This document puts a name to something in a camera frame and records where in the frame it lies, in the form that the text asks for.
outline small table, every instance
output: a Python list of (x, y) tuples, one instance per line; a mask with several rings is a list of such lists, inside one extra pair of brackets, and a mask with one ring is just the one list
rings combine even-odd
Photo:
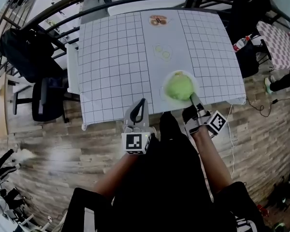
[(79, 89), (85, 125), (122, 119), (146, 98), (149, 113), (184, 108), (161, 95), (174, 71), (193, 75), (204, 104), (244, 98), (232, 44), (216, 13), (152, 10), (106, 17), (80, 26)]
[(283, 30), (259, 21), (257, 30), (271, 54), (274, 69), (290, 69), (290, 39)]
[(7, 136), (10, 133), (24, 132), (24, 131), (34, 131), (42, 129), (42, 126), (29, 126), (21, 128), (10, 128), (7, 121), (7, 87), (8, 80), (13, 82), (23, 83), (32, 86), (33, 84), (27, 82), (24, 79), (20, 79), (14, 76), (7, 75), (4, 73), (0, 77), (0, 138)]

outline plate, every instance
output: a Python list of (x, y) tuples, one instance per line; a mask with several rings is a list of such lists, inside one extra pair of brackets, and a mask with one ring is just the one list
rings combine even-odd
[(199, 84), (198, 84), (196, 78), (187, 71), (182, 71), (182, 70), (174, 71), (174, 72), (169, 73), (165, 77), (165, 79), (163, 81), (163, 85), (162, 85), (162, 90), (160, 92), (161, 98), (164, 101), (167, 101), (174, 109), (182, 109), (182, 108), (191, 106), (192, 105), (191, 101), (190, 100), (187, 100), (187, 101), (176, 100), (176, 99), (171, 98), (170, 96), (168, 96), (165, 93), (167, 84), (169, 83), (170, 79), (177, 73), (182, 73), (183, 75), (186, 75), (190, 78), (190, 80), (192, 81), (193, 90), (197, 95), (199, 95), (200, 89), (199, 89)]

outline bottle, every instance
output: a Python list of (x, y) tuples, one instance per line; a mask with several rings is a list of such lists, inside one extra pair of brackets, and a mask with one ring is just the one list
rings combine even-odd
[(240, 39), (238, 42), (236, 42), (233, 45), (233, 49), (235, 52), (238, 52), (241, 50), (245, 45), (247, 45), (247, 42), (250, 40), (249, 36), (246, 36), (245, 38)]

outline black sleeve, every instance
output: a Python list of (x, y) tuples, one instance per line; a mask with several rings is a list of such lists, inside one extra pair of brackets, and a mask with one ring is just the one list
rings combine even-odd
[(112, 231), (113, 212), (111, 203), (102, 195), (81, 188), (74, 190), (62, 232), (84, 231), (85, 208), (94, 211), (95, 229)]
[(248, 226), (253, 227), (254, 225), (250, 222), (252, 221), (258, 231), (266, 230), (262, 215), (242, 182), (235, 182), (221, 190), (214, 196), (214, 204), (219, 209), (230, 212), (231, 219), (236, 221), (237, 228), (246, 226), (247, 223)]

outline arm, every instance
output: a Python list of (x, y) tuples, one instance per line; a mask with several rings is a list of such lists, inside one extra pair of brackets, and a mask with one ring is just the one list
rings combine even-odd
[(132, 165), (137, 161), (137, 155), (125, 154), (106, 175), (99, 180), (93, 188), (93, 191), (101, 194), (112, 201), (116, 190), (119, 188), (123, 178), (129, 172)]
[(206, 126), (191, 135), (200, 153), (210, 189), (215, 195), (233, 183), (227, 166), (218, 154)]

